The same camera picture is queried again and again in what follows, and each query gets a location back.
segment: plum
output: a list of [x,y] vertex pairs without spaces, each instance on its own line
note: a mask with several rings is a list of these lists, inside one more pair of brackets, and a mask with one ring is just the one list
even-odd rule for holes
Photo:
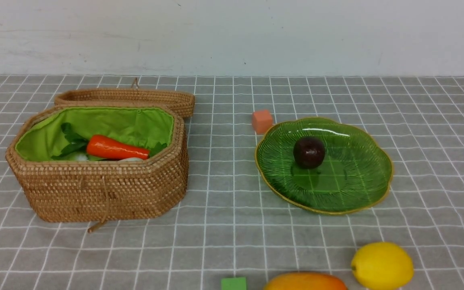
[[302,169],[314,169],[325,159],[325,145],[316,137],[302,137],[293,147],[293,157]]

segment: toy carrot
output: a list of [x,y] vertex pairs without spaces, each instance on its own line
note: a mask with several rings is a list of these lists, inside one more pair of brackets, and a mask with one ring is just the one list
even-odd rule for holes
[[158,143],[152,150],[149,150],[121,143],[103,135],[94,135],[90,140],[87,140],[74,132],[70,123],[63,123],[61,130],[70,144],[62,149],[60,155],[53,156],[54,160],[59,160],[81,150],[85,150],[89,155],[111,160],[122,160],[131,157],[146,160],[166,147],[165,144]]

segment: gray grid tablecloth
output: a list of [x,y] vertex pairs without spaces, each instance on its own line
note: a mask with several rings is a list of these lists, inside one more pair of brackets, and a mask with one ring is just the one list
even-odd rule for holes
[[[350,259],[387,240],[413,257],[406,290],[464,289],[464,77],[141,77],[141,88],[194,92],[186,198],[152,220],[48,224],[30,209],[4,152],[56,93],[129,87],[134,77],[0,75],[0,289],[249,290],[286,271],[319,270],[362,289]],[[289,206],[259,177],[251,113],[328,117],[374,136],[394,160],[390,196],[329,217]]]

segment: orange block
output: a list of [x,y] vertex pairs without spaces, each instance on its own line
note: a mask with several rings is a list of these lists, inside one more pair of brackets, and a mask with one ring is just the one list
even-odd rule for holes
[[255,111],[252,114],[252,127],[257,134],[264,134],[273,125],[273,117],[268,110]]

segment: leaf-shaped plate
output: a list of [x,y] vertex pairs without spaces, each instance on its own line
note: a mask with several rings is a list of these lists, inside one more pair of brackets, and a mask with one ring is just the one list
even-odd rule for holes
[[[294,161],[293,147],[304,136],[315,136],[325,145],[324,162],[316,169],[301,169]],[[255,163],[278,196],[329,215],[353,213],[381,202],[394,175],[392,160],[372,136],[322,117],[272,126],[255,149]]]

